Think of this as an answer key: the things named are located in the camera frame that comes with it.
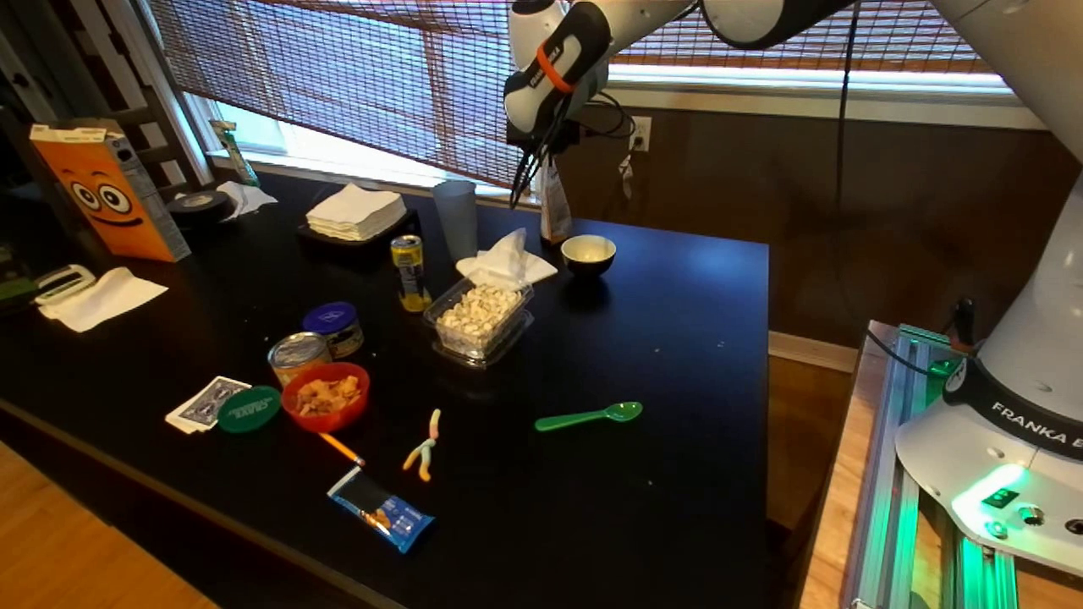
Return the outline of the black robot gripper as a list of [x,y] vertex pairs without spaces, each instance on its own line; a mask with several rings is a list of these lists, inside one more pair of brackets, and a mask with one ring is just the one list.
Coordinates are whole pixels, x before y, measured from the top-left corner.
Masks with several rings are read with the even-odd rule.
[[570,94],[533,98],[507,94],[504,98],[504,135],[522,152],[522,161],[533,167],[552,152],[564,152],[586,131],[581,119],[586,105]]

